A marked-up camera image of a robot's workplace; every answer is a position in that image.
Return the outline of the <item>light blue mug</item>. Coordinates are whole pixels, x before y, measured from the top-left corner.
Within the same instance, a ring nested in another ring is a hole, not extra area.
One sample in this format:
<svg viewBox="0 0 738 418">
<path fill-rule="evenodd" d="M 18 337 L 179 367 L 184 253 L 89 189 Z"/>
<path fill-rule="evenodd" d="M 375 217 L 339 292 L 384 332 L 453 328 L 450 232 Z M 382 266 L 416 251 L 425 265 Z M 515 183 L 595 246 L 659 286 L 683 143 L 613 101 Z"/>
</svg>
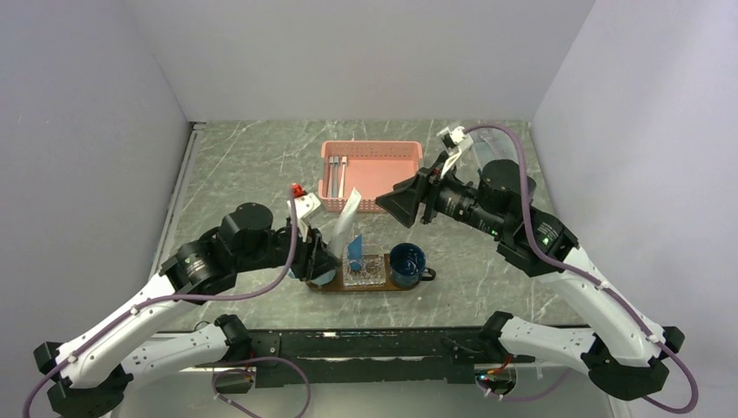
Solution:
<svg viewBox="0 0 738 418">
<path fill-rule="evenodd" d="M 290 278 L 319 287 L 333 281 L 335 275 L 335 268 L 326 269 L 323 267 L 314 267 L 312 269 L 301 269 L 294 267 L 288 271 L 288 276 Z"/>
</svg>

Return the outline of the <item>brown wooden oval tray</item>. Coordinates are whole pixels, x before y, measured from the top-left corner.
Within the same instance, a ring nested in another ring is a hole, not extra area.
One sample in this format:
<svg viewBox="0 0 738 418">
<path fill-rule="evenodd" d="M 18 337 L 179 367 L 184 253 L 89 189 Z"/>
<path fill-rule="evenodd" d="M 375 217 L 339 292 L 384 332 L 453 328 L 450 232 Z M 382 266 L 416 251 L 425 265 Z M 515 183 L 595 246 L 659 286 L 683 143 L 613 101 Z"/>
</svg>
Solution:
<svg viewBox="0 0 738 418">
<path fill-rule="evenodd" d="M 324 285 L 312 282 L 305 283 L 314 292 L 319 293 L 358 293 L 358 292 L 404 292 L 416 288 L 419 283 L 409 287 L 401 287 L 392 279 L 392 271 L 378 272 L 352 272 L 343 271 L 337 273 L 332 281 Z"/>
</svg>

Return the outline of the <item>blue toothpaste tube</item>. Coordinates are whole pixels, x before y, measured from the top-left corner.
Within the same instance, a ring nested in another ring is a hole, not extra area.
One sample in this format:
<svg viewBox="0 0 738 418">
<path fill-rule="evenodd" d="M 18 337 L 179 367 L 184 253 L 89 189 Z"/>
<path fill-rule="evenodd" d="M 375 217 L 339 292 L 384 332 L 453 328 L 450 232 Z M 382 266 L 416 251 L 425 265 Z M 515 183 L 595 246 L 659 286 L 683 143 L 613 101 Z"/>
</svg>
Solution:
<svg viewBox="0 0 738 418">
<path fill-rule="evenodd" d="M 348 268 L 351 273 L 360 272 L 364 268 L 363 235 L 358 234 L 346 247 Z"/>
</svg>

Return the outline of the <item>pink plastic basket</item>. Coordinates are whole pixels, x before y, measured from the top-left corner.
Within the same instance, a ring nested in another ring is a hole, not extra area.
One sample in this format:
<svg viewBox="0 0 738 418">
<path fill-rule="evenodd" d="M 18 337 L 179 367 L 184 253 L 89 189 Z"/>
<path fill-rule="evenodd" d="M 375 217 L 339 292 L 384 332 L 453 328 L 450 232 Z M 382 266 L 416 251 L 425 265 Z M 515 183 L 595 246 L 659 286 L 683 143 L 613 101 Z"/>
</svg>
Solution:
<svg viewBox="0 0 738 418">
<path fill-rule="evenodd" d="M 330 198 L 329 158 L 347 156 L 344 198 Z M 321 148 L 325 163 L 318 182 L 318 196 L 329 212 L 341 212 L 353 188 L 362 196 L 358 211 L 382 212 L 375 199 L 390 192 L 392 187 L 413 177 L 423 162 L 422 146 L 417 141 L 390 140 L 329 140 Z"/>
</svg>

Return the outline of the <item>clear acrylic holder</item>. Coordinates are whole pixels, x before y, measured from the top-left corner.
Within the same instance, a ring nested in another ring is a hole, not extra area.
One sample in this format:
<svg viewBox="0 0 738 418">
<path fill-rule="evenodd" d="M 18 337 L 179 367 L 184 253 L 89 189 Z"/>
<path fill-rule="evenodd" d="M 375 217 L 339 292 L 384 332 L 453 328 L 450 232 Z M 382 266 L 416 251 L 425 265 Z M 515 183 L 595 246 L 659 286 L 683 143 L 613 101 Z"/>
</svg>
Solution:
<svg viewBox="0 0 738 418">
<path fill-rule="evenodd" d="M 349 288 L 381 287 L 387 282 L 386 263 L 383 254 L 363 254 L 364 268 L 357 273 L 351 273 L 348 260 L 343 265 L 343 284 Z"/>
</svg>

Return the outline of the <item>dark blue mug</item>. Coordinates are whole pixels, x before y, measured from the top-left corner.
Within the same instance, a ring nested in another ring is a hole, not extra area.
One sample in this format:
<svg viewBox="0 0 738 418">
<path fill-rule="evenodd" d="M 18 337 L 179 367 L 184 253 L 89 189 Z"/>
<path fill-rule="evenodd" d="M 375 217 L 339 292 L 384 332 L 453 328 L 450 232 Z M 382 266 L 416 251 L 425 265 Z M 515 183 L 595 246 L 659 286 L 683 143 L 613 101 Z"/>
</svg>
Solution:
<svg viewBox="0 0 738 418">
<path fill-rule="evenodd" d="M 432 281 L 437 273 L 426 265 L 423 250 L 412 243 L 401 243 L 389 253 L 392 283 L 400 289 L 410 289 L 421 281 Z"/>
</svg>

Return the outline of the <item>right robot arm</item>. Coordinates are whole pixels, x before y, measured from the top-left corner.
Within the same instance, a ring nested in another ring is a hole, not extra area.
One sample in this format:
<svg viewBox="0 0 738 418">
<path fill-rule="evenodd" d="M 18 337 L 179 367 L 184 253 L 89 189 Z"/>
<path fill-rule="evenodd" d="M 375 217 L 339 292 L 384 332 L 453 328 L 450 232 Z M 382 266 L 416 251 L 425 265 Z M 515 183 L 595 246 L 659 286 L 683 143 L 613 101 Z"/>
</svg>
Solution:
<svg viewBox="0 0 738 418">
<path fill-rule="evenodd" d="M 403 226 L 427 224 L 443 214 L 491 236 L 508 264 L 548 286 L 586 322 L 564 329 L 495 312 L 478 335 L 488 360 L 517 355 L 555 362 L 623 401 L 661 391 L 669 374 L 665 359 L 680 349 L 684 334 L 652 322 L 626 302 L 575 235 L 552 214 L 531 206 L 534 186 L 511 159 L 487 163 L 478 184 L 463 183 L 435 163 L 376 203 Z"/>
</svg>

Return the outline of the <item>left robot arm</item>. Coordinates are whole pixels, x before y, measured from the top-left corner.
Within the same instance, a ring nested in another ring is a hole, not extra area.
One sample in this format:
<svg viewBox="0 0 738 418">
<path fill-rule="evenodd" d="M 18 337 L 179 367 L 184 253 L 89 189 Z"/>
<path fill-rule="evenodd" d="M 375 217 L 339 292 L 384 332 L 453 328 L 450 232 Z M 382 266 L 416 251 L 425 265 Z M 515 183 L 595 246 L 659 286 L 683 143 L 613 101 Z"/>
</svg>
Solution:
<svg viewBox="0 0 738 418">
<path fill-rule="evenodd" d="M 292 198 L 285 226 L 272 212 L 244 203 L 219 226 L 182 245 L 133 297 L 89 331 L 65 343 L 45 342 L 34 357 L 51 409 L 63 417 L 100 417 L 126 395 L 168 374 L 200 364 L 243 363 L 252 341 L 235 315 L 160 344 L 150 337 L 207 301 L 230 300 L 240 273 L 278 268 L 302 281 L 323 279 L 338 265 L 307 217 L 313 194 Z"/>
</svg>

